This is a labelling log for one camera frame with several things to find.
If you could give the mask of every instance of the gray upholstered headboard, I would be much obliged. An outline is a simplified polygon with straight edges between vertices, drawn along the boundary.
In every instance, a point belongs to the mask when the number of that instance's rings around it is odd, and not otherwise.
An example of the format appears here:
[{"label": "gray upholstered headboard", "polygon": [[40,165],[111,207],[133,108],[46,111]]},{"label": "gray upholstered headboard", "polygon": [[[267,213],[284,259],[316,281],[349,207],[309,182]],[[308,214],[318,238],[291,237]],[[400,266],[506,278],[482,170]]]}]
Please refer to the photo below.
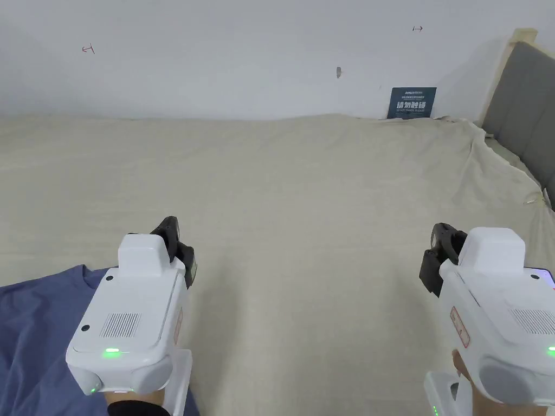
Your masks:
[{"label": "gray upholstered headboard", "polygon": [[555,200],[555,59],[526,42],[509,56],[482,125]]}]

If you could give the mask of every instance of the bed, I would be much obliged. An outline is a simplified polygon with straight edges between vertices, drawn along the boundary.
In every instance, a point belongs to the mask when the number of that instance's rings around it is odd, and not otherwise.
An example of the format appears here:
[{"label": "bed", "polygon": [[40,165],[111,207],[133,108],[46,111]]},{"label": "bed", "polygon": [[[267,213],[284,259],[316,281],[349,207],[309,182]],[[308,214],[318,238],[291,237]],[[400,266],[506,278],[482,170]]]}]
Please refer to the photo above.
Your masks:
[{"label": "bed", "polygon": [[201,414],[427,414],[423,376],[451,366],[418,279],[433,224],[513,228],[527,263],[555,270],[555,107],[539,88],[555,69],[523,40],[485,131],[343,115],[3,118],[0,283],[109,267],[124,234],[176,215],[199,264],[184,343]]}]

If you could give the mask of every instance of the green led light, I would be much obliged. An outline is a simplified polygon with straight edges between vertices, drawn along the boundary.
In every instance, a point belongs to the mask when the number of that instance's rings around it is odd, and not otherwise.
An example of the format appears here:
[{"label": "green led light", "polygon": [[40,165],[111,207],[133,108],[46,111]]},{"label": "green led light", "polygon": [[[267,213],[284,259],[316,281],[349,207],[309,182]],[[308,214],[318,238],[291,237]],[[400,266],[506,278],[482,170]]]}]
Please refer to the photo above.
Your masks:
[{"label": "green led light", "polygon": [[103,358],[118,358],[120,355],[122,355],[122,353],[120,353],[119,351],[117,352],[103,352],[102,353],[102,357]]}]

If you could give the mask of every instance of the black sleeve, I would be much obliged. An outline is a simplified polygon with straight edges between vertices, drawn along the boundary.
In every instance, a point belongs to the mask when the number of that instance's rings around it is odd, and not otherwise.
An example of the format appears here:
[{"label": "black sleeve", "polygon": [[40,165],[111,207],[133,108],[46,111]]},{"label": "black sleeve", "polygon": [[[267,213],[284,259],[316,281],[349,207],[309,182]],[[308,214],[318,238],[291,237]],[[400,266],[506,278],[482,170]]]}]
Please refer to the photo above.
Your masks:
[{"label": "black sleeve", "polygon": [[170,416],[168,411],[157,404],[124,400],[108,406],[110,416]]}]

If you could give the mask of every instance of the red warning label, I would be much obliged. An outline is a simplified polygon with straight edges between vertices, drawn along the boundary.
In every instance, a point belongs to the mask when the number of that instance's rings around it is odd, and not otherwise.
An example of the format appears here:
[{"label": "red warning label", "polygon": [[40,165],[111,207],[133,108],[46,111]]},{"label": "red warning label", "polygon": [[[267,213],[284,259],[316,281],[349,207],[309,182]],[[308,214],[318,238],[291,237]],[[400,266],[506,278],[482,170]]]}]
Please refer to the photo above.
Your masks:
[{"label": "red warning label", "polygon": [[462,323],[461,317],[458,315],[454,306],[453,309],[451,309],[451,320],[453,321],[453,325],[455,325],[458,336],[461,338],[462,344],[465,348],[468,348],[468,345],[470,344],[470,335],[468,335],[465,324]]}]

